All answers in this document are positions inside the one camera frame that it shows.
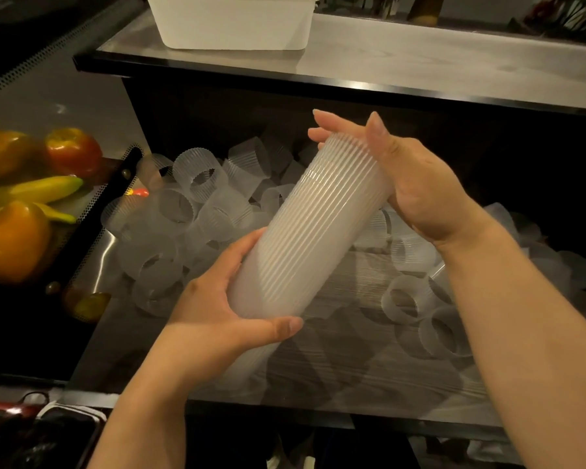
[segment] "ribbed plastic cylinder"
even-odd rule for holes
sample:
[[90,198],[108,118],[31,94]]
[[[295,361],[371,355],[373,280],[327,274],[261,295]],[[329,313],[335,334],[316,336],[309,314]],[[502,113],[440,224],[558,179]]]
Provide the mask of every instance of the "ribbed plastic cylinder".
[[[230,307],[243,318],[301,315],[391,190],[364,143],[331,135],[243,262]],[[241,386],[276,347],[244,353],[219,385]]]

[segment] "metal bolt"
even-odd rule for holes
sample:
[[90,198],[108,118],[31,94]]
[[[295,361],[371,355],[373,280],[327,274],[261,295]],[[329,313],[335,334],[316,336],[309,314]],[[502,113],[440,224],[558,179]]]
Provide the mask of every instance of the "metal bolt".
[[57,294],[61,290],[61,284],[58,281],[51,281],[46,284],[46,294]]

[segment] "forearm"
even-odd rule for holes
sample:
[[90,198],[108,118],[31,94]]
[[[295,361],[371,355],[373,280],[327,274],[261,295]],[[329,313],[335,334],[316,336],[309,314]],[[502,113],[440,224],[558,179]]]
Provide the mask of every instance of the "forearm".
[[586,469],[586,320],[496,223],[441,253],[478,369],[523,462]]
[[146,358],[117,401],[88,469],[184,467],[186,395],[164,365]]

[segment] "red apple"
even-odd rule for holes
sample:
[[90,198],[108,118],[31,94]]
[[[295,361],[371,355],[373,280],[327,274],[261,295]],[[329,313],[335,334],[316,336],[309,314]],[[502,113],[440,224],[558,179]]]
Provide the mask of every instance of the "red apple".
[[46,136],[50,165],[58,174],[89,178],[102,160],[102,149],[93,136],[78,128],[61,128]]

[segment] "wooden surface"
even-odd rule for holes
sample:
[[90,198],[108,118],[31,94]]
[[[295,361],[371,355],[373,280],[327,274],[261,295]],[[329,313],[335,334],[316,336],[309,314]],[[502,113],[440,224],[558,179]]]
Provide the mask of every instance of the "wooden surface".
[[[141,364],[165,318],[136,309],[129,280],[119,277],[113,257],[97,291],[112,290],[98,325],[70,382],[70,390],[120,393]],[[99,270],[96,253],[91,268]],[[81,275],[91,271],[83,268]],[[212,385],[191,398],[500,426],[472,359],[430,357],[416,326],[389,321],[380,297],[398,272],[386,250],[350,251],[307,308],[305,326],[283,343],[245,387]]]
[[535,38],[314,14],[305,50],[177,50],[162,43],[148,10],[99,50],[198,63],[206,70],[253,69],[250,75],[258,77],[312,76],[354,89],[378,84],[465,101],[486,97],[586,109],[586,46]]

